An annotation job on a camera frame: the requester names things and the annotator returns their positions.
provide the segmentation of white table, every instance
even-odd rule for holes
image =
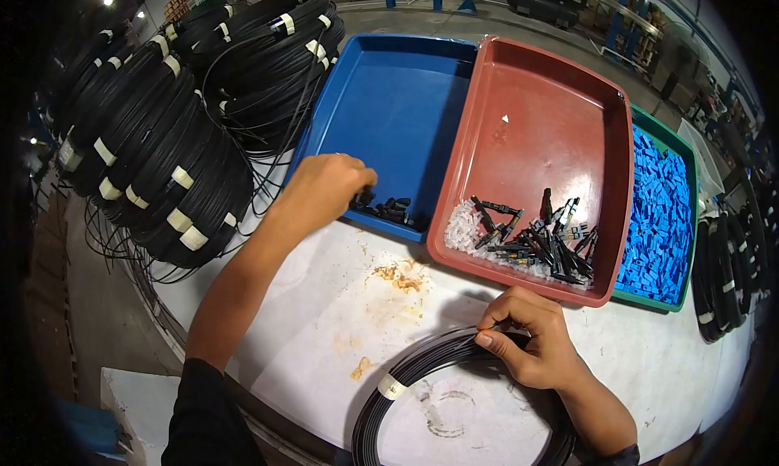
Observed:
[[[228,373],[289,420],[350,449],[357,414],[398,355],[423,337],[475,324],[502,291],[424,261],[425,254],[423,245],[341,221],[311,235],[273,280]],[[214,260],[178,284],[155,286],[186,330],[226,261]],[[395,285],[377,275],[391,267]],[[418,291],[400,288],[401,275]],[[564,311],[579,354],[635,418],[642,461],[698,430],[721,341],[707,345],[700,338],[691,291],[677,314],[613,302]],[[543,400],[533,398],[497,372],[437,372],[387,414],[379,436],[383,464],[531,464],[549,435],[536,412]]]

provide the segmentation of black cable coil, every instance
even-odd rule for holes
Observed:
[[[706,342],[715,342],[746,321],[756,286],[753,263],[741,226],[726,210],[698,223],[693,297]]]
[[[207,113],[191,71],[162,36],[120,48],[83,89],[58,168],[151,259],[197,268],[223,254],[253,194],[241,148]]]
[[[330,0],[263,0],[204,35],[191,63],[235,138],[274,156],[297,146],[343,38]]]
[[[357,416],[351,438],[352,457],[357,466],[379,466],[377,440],[384,415],[394,403],[396,395],[412,386],[425,376],[451,365],[465,362],[492,361],[497,357],[473,341],[473,334],[451,336],[464,329],[454,330],[431,341],[423,343],[407,354],[387,373],[379,388],[368,398]],[[520,348],[524,348],[530,337],[518,333],[506,333]],[[564,464],[576,443],[576,430],[557,393],[550,390],[549,398],[554,402],[556,424],[543,455],[535,462],[537,466],[560,466]]]
[[[195,269],[238,249],[225,248],[247,208],[262,215],[278,196],[271,175],[297,146],[344,26],[330,0],[208,0],[161,30],[137,50],[103,34],[79,56],[57,96],[58,167],[114,226],[87,208],[93,249]]]
[[[92,79],[109,58],[115,56],[122,47],[126,47],[126,31],[127,26],[124,23],[102,30],[82,48],[65,71],[54,91],[52,102],[48,106],[48,113],[54,120],[52,133],[55,138],[61,135],[62,124],[66,118],[65,113],[73,104],[73,95],[77,95],[83,90],[84,85]]]

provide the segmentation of white tape label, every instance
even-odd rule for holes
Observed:
[[[229,40],[230,32],[228,31],[228,25],[226,25],[224,23],[219,23],[219,26],[217,26],[217,28],[221,28],[222,29],[222,34],[224,35],[224,41],[230,41]]]
[[[142,198],[140,198],[134,190],[132,190],[132,184],[127,186],[127,190],[125,190],[125,195],[127,198],[130,199],[130,202],[134,203],[136,206],[140,207],[141,209],[145,209],[149,207],[149,203]]]
[[[170,70],[173,71],[173,76],[178,78],[179,73],[181,72],[181,66],[179,64],[179,61],[176,60],[174,57],[171,57],[170,55],[165,57],[165,60],[163,60],[163,63],[165,63],[168,67],[170,67]]]
[[[396,400],[404,391],[406,391],[406,387],[403,383],[395,380],[391,374],[387,373],[384,375],[384,378],[382,378],[382,381],[379,382],[379,386],[376,387],[376,390],[390,400]]]
[[[176,180],[181,187],[184,187],[188,190],[190,187],[192,187],[192,184],[195,183],[195,179],[190,177],[187,173],[187,170],[181,168],[180,165],[176,165],[176,169],[173,170],[173,174],[170,177]]]
[[[309,52],[317,56],[319,62],[322,62],[323,58],[325,58],[327,55],[325,48],[317,43],[316,40],[311,40],[310,42],[306,43],[306,48]]]
[[[701,324],[708,324],[712,320],[714,320],[714,313],[705,313],[702,315],[698,315],[698,322]]]
[[[103,140],[100,138],[95,141],[94,145],[95,151],[97,151],[97,154],[100,155],[100,158],[103,159],[103,162],[105,163],[106,167],[111,167],[114,162],[116,161],[116,157],[109,149],[106,148],[105,144],[103,144]]]
[[[170,214],[168,214],[168,224],[173,226],[176,231],[183,233],[192,226],[192,220],[187,218],[179,208],[176,208],[171,210]]]
[[[155,43],[158,43],[160,45],[160,50],[162,51],[162,58],[165,58],[170,53],[170,48],[168,48],[168,43],[165,41],[165,37],[162,35],[154,35],[151,37],[151,40]]]
[[[192,251],[197,251],[208,242],[208,237],[198,231],[195,226],[190,226],[189,229],[184,231],[184,234],[181,235],[179,241],[184,243],[184,246]]]
[[[100,194],[106,200],[116,200],[122,196],[122,191],[114,187],[111,181],[108,180],[108,177],[106,177],[100,182]]]
[[[328,18],[325,15],[319,15],[319,21],[325,23],[325,30],[328,30],[330,28],[330,25],[333,24],[330,22],[330,18]]]
[[[284,13],[281,16],[279,16],[279,19],[281,21],[284,21],[284,25],[287,26],[287,36],[295,32],[295,22],[292,21],[292,16],[288,15],[287,13]]]
[[[64,140],[62,147],[59,149],[59,159],[62,161],[62,166],[66,171],[74,171],[78,168],[83,158],[73,151],[70,141]]]
[[[176,32],[176,27],[173,26],[173,23],[170,23],[165,27],[165,36],[167,36],[170,41],[173,41],[179,37],[179,34]]]

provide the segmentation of wooden pallet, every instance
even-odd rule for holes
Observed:
[[[30,276],[24,282],[24,310],[30,344],[52,392],[76,401],[75,353],[68,321],[68,257],[65,207],[68,199],[53,192],[49,210],[38,215]]]

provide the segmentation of warehouse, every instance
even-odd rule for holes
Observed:
[[[89,454],[758,454],[770,105],[713,0],[68,4],[15,244]]]

